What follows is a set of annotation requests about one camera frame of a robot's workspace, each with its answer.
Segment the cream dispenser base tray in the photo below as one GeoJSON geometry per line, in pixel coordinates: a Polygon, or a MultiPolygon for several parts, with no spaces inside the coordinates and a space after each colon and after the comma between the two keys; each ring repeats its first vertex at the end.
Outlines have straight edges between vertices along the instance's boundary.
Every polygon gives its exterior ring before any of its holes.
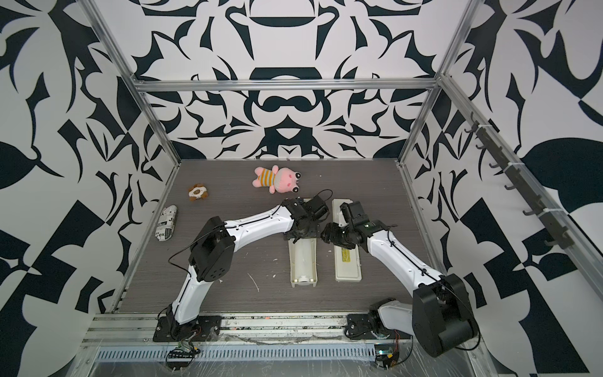
{"type": "Polygon", "coordinates": [[[292,287],[317,286],[317,238],[287,241],[292,287]]]}

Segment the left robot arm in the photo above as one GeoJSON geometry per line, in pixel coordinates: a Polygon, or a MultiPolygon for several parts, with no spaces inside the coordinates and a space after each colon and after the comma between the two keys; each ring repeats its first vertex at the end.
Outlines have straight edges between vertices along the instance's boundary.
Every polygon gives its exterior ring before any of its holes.
{"type": "Polygon", "coordinates": [[[294,243],[315,237],[328,214],[327,204],[316,195],[309,200],[285,199],[276,207],[247,218],[210,218],[188,248],[185,282],[168,309],[172,321],[184,326],[196,320],[211,285],[229,272],[233,256],[241,248],[276,234],[294,243]]]}

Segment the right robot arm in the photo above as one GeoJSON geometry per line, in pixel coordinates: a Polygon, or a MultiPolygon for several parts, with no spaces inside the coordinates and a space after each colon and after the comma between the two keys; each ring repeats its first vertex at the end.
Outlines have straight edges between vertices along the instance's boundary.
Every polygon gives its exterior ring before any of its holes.
{"type": "Polygon", "coordinates": [[[343,203],[339,210],[344,223],[327,224],[321,239],[340,248],[366,251],[387,267],[411,295],[411,305],[393,300],[378,306],[383,326],[413,336],[434,358],[449,350],[473,350],[463,344],[471,339],[481,341],[481,330],[463,280],[423,262],[397,240],[390,226],[371,220],[361,203],[343,203]]]}

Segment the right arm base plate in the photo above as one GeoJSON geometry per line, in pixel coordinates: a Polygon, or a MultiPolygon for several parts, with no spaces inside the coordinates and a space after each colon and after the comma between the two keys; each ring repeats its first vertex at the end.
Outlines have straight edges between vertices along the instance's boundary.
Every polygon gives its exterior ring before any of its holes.
{"type": "Polygon", "coordinates": [[[385,328],[381,320],[373,312],[366,314],[348,314],[344,336],[351,340],[401,340],[411,339],[412,336],[402,331],[385,328]]]}

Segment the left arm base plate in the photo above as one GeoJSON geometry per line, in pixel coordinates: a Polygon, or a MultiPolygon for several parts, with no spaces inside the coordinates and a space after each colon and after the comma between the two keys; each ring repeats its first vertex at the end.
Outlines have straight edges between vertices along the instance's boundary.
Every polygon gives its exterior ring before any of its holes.
{"type": "Polygon", "coordinates": [[[185,325],[179,325],[173,318],[162,316],[158,319],[153,342],[213,342],[221,333],[221,316],[199,316],[185,325]]]}

